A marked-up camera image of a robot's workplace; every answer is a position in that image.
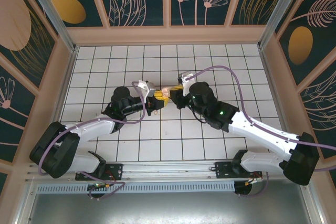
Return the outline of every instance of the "white tile floor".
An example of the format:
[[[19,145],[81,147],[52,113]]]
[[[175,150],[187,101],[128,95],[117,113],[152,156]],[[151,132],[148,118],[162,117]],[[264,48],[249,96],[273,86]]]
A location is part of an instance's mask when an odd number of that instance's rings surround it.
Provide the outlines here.
[[[159,89],[177,85],[178,73],[215,65],[235,70],[250,116],[281,128],[256,45],[81,47],[61,121],[69,124],[100,114],[118,86],[130,87],[131,95],[136,95],[131,81],[147,80]],[[236,82],[228,71],[208,71],[197,80],[208,82],[219,100],[241,108]],[[128,120],[140,116],[137,113]],[[108,162],[227,159],[240,149],[267,151],[249,139],[201,124],[190,110],[180,111],[172,102],[157,115],[92,139],[81,148],[97,152]]]

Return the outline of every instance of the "grid tile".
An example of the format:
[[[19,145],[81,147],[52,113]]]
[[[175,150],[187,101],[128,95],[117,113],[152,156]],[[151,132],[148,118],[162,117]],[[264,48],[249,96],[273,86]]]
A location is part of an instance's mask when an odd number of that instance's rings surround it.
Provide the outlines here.
[[[281,128],[256,45],[82,47],[61,121],[70,124],[99,115],[119,86],[129,87],[131,96],[137,97],[132,81],[147,80],[158,89],[175,86],[178,73],[200,72],[216,65],[231,67],[237,74],[250,116]],[[219,100],[241,108],[236,82],[228,71],[210,70],[198,76],[197,81],[206,81]],[[135,121],[140,116],[141,112],[137,112],[128,115],[127,120]],[[124,125],[120,131],[87,144],[84,151],[96,151],[108,162],[226,159],[233,158],[240,149],[268,151],[240,135],[201,124],[190,109],[178,110],[172,102],[161,111],[146,115],[139,124]]]

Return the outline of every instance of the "gray floor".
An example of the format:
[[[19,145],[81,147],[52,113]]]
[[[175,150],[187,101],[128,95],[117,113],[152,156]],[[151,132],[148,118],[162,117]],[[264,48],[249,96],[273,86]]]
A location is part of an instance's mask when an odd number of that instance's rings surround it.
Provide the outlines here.
[[[102,201],[87,195],[39,195],[31,218],[33,224],[311,223],[299,186],[284,181],[271,181],[256,198],[231,192],[116,194]]]

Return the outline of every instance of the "robotic arm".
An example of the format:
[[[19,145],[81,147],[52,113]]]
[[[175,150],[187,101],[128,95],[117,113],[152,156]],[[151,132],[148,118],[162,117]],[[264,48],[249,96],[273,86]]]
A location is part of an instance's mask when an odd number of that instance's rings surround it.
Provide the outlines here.
[[[139,81],[145,99],[145,108],[148,116],[153,111],[167,105],[169,99],[178,109],[189,108],[193,113],[201,115],[205,122],[217,130],[232,132],[258,142],[270,149],[273,153],[253,153],[240,150],[232,161],[236,174],[254,171],[283,173],[289,180],[307,185],[319,159],[316,147],[299,145],[284,141],[268,132],[280,134],[288,138],[297,138],[305,142],[313,142],[313,137],[307,133],[302,136],[279,131],[252,118],[252,123],[245,114],[235,106],[219,102],[212,89],[206,82],[187,80],[192,73],[185,72],[179,77],[179,86],[156,90],[154,84]],[[47,154],[42,168],[53,178],[58,178],[66,172],[84,171],[96,178],[100,178],[106,171],[106,162],[98,154],[76,152],[77,147],[95,137],[112,134],[122,128],[122,123],[114,123],[109,118],[126,121],[127,115],[143,109],[140,97],[131,97],[128,88],[115,89],[111,102],[98,116],[98,120],[88,122],[84,126],[62,136]],[[268,130],[265,132],[255,124],[262,125]],[[43,153],[53,139],[62,131],[73,125],[52,123],[43,134],[30,154],[30,159],[38,164]]]

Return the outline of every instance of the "purple cable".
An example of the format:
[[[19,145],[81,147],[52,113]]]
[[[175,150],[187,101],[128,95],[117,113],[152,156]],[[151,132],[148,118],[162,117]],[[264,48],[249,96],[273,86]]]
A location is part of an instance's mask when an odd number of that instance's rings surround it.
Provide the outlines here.
[[[261,191],[257,192],[256,194],[252,194],[252,195],[242,195],[242,194],[239,194],[238,196],[239,197],[242,196],[242,197],[245,197],[245,198],[254,198],[254,197],[260,196],[260,195],[262,195],[266,191],[266,189],[268,187],[268,182],[269,182],[269,177],[268,177],[268,173],[266,173],[266,184],[265,184],[265,186],[263,187],[263,189]]]
[[[125,184],[126,184],[126,183],[123,182],[123,181],[120,181],[120,182],[111,182],[111,181],[103,180],[103,179],[100,179],[100,178],[95,178],[95,177],[91,176],[90,174],[88,174],[88,173],[86,173],[86,172],[80,172],[80,173],[82,173],[83,175],[87,176],[88,178],[94,179],[94,180],[96,180],[96,181],[103,182],[103,183],[105,183],[105,184],[109,184],[109,185],[121,184],[121,186],[119,186],[118,188],[116,188],[114,191],[112,191],[112,192],[110,192],[110,193],[108,193],[108,194],[105,194],[104,196],[100,197],[99,199],[106,199],[106,198],[112,196],[112,195],[115,194],[117,191],[119,191],[122,187],[124,187]],[[95,189],[95,188],[92,188],[92,189],[90,189],[90,191],[89,191],[89,196],[90,196],[91,198],[93,198],[93,196],[92,196],[91,193],[92,193],[92,191],[93,191],[94,189]]]
[[[203,74],[205,71],[208,71],[208,70],[211,70],[211,69],[214,69],[214,68],[224,68],[225,70],[228,70],[233,75],[233,77],[235,78],[235,80],[237,82],[237,85],[238,85],[239,96],[240,96],[240,100],[241,100],[242,112],[243,112],[244,116],[246,117],[246,119],[248,120],[248,122],[250,124],[254,125],[258,129],[261,129],[262,131],[265,131],[268,134],[271,134],[273,136],[276,136],[276,137],[278,137],[280,139],[283,139],[285,141],[288,141],[288,142],[297,143],[297,144],[303,144],[303,145],[308,145],[308,146],[314,146],[314,147],[320,147],[320,148],[326,148],[326,149],[330,149],[330,150],[336,151],[336,147],[334,147],[334,146],[325,145],[325,144],[307,143],[307,142],[303,142],[303,141],[300,141],[300,140],[290,139],[290,138],[287,138],[285,136],[282,136],[282,135],[279,135],[277,133],[274,133],[274,132],[272,132],[272,131],[270,131],[270,130],[268,130],[268,129],[260,126],[260,125],[258,125],[257,123],[253,122],[251,120],[251,118],[246,113],[245,106],[244,106],[244,100],[243,100],[243,93],[241,91],[242,89],[240,87],[240,83],[238,81],[238,78],[237,78],[236,74],[232,71],[232,69],[230,69],[228,67],[225,67],[225,66],[208,67],[208,68],[202,70],[201,72],[195,74],[194,76],[191,76],[191,77],[187,78],[186,81],[189,81],[189,80],[191,80],[191,79],[199,76],[200,74]],[[325,172],[325,171],[333,170],[333,169],[336,169],[336,165],[330,166],[330,167],[326,167],[326,168],[321,168],[321,169],[315,169],[314,171],[316,171],[316,172]]]
[[[68,128],[67,130],[61,132],[60,134],[58,134],[55,139],[49,144],[49,146],[46,148],[46,151],[43,153],[42,157],[41,157],[41,160],[40,162],[38,163],[38,173],[39,175],[47,175],[47,173],[43,173],[42,172],[42,164],[44,162],[44,159],[46,158],[47,154],[49,153],[49,151],[51,150],[51,148],[53,147],[53,145],[65,134],[67,134],[68,132],[74,130],[74,129],[77,129],[78,127],[81,127],[81,126],[84,126],[86,124],[89,124],[89,123],[93,123],[93,122],[97,122],[97,121],[108,121],[108,122],[116,122],[116,123],[123,123],[123,124],[136,124],[136,123],[139,123],[142,121],[142,119],[145,117],[145,111],[146,111],[146,105],[145,105],[145,101],[144,101],[144,98],[143,98],[143,95],[142,93],[137,89],[137,87],[135,86],[136,84],[136,81],[133,81],[132,82],[132,86],[135,88],[136,92],[138,93],[139,97],[140,97],[140,100],[141,100],[141,103],[142,103],[142,109],[143,109],[143,113],[142,113],[142,116],[139,120],[137,121],[134,121],[134,122],[124,122],[124,121],[120,121],[120,120],[117,120],[117,119],[112,119],[112,118],[106,118],[106,119],[100,119],[100,118],[95,118],[95,119],[92,119],[92,120],[89,120],[89,121],[86,121],[86,122],[82,122],[82,123],[79,123],[73,127],[70,127]]]

